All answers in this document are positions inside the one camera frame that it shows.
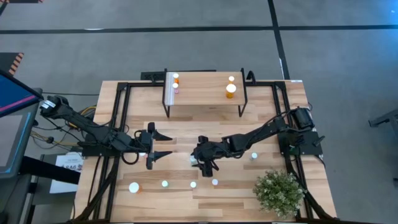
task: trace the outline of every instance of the black stand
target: black stand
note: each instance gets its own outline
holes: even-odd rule
[[[38,177],[46,177],[70,184],[78,184],[80,178],[79,172],[42,162],[27,156],[22,158],[19,172],[21,174],[31,174]]]
[[[379,126],[379,124],[381,124],[381,123],[390,122],[396,136],[398,137],[397,117],[398,117],[398,110],[394,110],[394,111],[391,111],[390,113],[380,116],[374,120],[369,120],[369,124],[372,128],[375,128],[375,127]]]

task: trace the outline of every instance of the black floor line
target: black floor line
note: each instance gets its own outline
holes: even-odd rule
[[[6,9],[8,3],[3,3],[0,7],[0,16],[2,14],[2,12],[4,12],[4,10]]]
[[[276,47],[278,50],[280,66],[282,67],[282,75],[283,75],[284,79],[290,80],[289,69],[287,68],[284,45],[282,43],[282,37],[280,36],[280,30],[279,30],[279,26],[278,26],[278,20],[277,20],[277,16],[276,16],[274,1],[268,0],[268,6],[269,6],[269,11],[271,13],[272,26],[274,28],[275,41],[276,41]]]
[[[398,29],[398,25],[356,25],[356,26],[280,26],[279,30],[379,30]]]
[[[106,34],[135,32],[195,32],[195,31],[259,31],[272,30],[271,26],[198,26],[198,27],[151,27],[110,29],[44,29],[0,30],[0,34]]]

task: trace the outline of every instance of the green plant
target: green plant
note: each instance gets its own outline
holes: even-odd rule
[[[273,210],[283,219],[296,215],[304,198],[304,190],[293,174],[276,170],[267,171],[265,177],[258,177],[253,192],[260,201],[261,210]]]

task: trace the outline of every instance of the computer screen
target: computer screen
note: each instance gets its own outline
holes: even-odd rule
[[[0,118],[42,99],[40,94],[0,70]]]

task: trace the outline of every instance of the white label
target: white label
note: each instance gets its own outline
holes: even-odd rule
[[[47,109],[49,106],[46,105],[45,103],[43,103],[43,104],[42,104],[42,107],[43,107],[44,109]]]
[[[44,103],[49,105],[49,106],[51,106],[52,108],[55,107],[55,104],[53,102],[49,101],[49,100],[44,101]]]

